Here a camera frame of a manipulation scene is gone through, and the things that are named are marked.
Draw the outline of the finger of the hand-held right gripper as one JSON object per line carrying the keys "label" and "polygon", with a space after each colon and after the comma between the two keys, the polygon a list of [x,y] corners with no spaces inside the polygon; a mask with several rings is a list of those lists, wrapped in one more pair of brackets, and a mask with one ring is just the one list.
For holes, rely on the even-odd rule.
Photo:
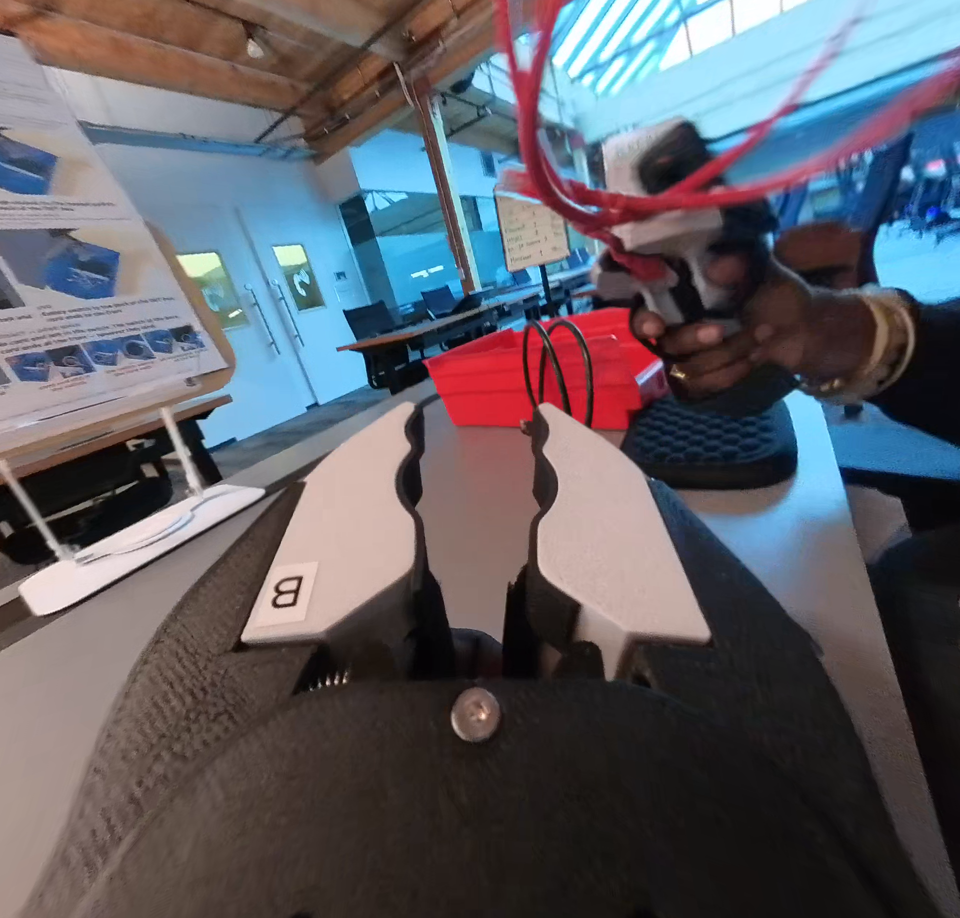
{"label": "finger of the hand-held right gripper", "polygon": [[595,292],[602,300],[637,304],[648,311],[678,310],[673,297],[678,278],[669,266],[655,264],[653,276],[638,276],[612,264],[598,264],[592,276]]}
{"label": "finger of the hand-held right gripper", "polygon": [[723,227],[723,214],[715,207],[672,209],[615,226],[613,234],[629,252],[702,252]]}

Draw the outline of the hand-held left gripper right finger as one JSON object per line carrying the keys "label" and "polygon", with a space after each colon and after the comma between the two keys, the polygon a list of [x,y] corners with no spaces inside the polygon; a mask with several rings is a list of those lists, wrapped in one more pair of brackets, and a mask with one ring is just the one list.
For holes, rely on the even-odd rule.
{"label": "hand-held left gripper right finger", "polygon": [[536,513],[508,590],[503,674],[629,681],[642,649],[701,651],[711,627],[646,475],[559,407],[530,422]]}

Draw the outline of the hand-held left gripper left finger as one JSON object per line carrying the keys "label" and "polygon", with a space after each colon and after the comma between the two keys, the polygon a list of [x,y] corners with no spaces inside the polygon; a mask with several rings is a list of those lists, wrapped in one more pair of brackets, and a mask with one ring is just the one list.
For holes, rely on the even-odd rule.
{"label": "hand-held left gripper left finger", "polygon": [[418,503],[423,408],[410,401],[306,476],[241,633],[245,647],[314,644],[337,671],[380,643],[410,677],[451,677],[454,647]]}

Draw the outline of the person's right forearm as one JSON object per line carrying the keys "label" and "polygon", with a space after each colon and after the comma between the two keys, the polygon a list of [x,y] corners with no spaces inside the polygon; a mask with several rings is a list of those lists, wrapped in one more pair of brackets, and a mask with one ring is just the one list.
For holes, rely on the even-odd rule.
{"label": "person's right forearm", "polygon": [[958,300],[921,302],[876,285],[815,297],[837,376],[803,379],[803,390],[828,404],[872,404],[891,420],[958,444]]}

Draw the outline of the person's right hand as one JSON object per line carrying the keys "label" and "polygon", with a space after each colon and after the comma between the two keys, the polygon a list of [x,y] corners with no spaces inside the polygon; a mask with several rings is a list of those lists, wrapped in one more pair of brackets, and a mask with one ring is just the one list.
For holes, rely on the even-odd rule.
{"label": "person's right hand", "polygon": [[818,305],[809,286],[772,263],[732,326],[702,319],[669,327],[641,308],[631,316],[630,330],[665,356],[678,397],[701,403],[726,396],[766,367],[817,383],[834,379]]}

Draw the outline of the handwritten whiteboard sign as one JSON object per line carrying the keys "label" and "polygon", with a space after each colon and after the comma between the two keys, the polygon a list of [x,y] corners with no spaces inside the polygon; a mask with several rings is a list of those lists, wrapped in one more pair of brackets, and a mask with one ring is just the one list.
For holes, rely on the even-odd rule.
{"label": "handwritten whiteboard sign", "polygon": [[493,200],[507,272],[517,275],[531,267],[536,269],[547,310],[558,316],[560,305],[553,298],[547,268],[569,263],[567,224],[544,204],[500,185],[493,192]]}

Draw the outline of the white monitor stand base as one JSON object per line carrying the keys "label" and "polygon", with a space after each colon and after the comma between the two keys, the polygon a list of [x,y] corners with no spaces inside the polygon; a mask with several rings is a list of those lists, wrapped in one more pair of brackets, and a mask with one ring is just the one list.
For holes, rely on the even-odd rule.
{"label": "white monitor stand base", "polygon": [[33,616],[63,612],[90,599],[264,497],[265,492],[256,488],[223,483],[207,487],[174,409],[164,406],[158,412],[185,472],[190,495],[81,549],[71,549],[57,538],[10,462],[2,459],[4,483],[56,559],[18,585],[18,594]]}

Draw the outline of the black mesh wrist rest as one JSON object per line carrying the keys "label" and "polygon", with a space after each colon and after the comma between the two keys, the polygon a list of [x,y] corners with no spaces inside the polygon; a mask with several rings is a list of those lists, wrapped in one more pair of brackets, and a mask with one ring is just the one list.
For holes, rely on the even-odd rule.
{"label": "black mesh wrist rest", "polygon": [[784,400],[735,418],[663,397],[630,418],[619,447],[649,478],[674,490],[765,489],[790,479],[798,467]]}

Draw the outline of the red plastic bin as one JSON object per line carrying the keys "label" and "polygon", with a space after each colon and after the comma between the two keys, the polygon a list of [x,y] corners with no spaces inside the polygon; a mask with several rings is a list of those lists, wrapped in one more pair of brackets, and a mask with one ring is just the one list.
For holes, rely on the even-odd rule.
{"label": "red plastic bin", "polygon": [[[570,413],[587,423],[587,377],[583,351],[566,328],[581,332],[593,372],[593,406],[590,426],[599,430],[624,430],[640,409],[668,396],[663,362],[630,332],[629,312],[603,309],[543,324],[550,332]],[[453,348],[426,360],[426,369],[450,420],[457,426],[519,427],[530,420],[533,399],[563,409],[550,357],[544,375],[539,363],[543,338],[531,331],[504,329]]]}

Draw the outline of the white door with window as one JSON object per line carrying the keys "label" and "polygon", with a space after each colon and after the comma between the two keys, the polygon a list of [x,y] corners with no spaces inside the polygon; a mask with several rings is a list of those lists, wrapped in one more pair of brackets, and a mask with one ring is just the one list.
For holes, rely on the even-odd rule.
{"label": "white door with window", "polygon": [[291,420],[307,409],[309,398],[273,337],[257,264],[234,211],[184,204],[150,214],[200,288],[236,358],[234,375],[223,389],[231,401],[202,427],[208,446],[239,442]]}
{"label": "white door with window", "polygon": [[307,406],[360,388],[362,362],[341,348],[354,341],[345,308],[360,302],[357,272],[335,214],[314,201],[252,204],[234,211],[256,263],[265,312]]}

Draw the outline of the long wooden table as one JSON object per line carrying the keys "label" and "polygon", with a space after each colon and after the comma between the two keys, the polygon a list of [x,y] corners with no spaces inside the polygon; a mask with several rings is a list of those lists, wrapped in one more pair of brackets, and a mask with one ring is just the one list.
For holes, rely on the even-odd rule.
{"label": "long wooden table", "polygon": [[433,350],[446,351],[463,339],[483,337],[484,331],[521,320],[573,312],[573,300],[590,284],[588,264],[547,276],[546,283],[528,285],[484,300],[459,314],[408,325],[342,345],[337,352],[358,355],[366,381],[377,391],[396,396],[423,383],[429,374],[426,359]]}

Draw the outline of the instruction poster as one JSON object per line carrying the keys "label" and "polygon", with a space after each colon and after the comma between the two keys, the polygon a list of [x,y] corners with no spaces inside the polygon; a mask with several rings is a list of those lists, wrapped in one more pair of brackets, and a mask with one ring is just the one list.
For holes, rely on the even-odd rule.
{"label": "instruction poster", "polygon": [[3,451],[230,378],[173,263],[42,67],[2,36]]}

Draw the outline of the wooden support post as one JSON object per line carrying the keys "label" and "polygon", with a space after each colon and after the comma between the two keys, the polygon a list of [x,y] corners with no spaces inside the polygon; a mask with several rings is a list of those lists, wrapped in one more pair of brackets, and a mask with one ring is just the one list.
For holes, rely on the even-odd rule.
{"label": "wooden support post", "polygon": [[417,79],[413,84],[413,102],[437,190],[440,212],[447,230],[447,243],[453,255],[462,291],[465,295],[479,292],[481,282],[461,196],[453,180],[450,147],[442,124],[438,93],[426,79]]}

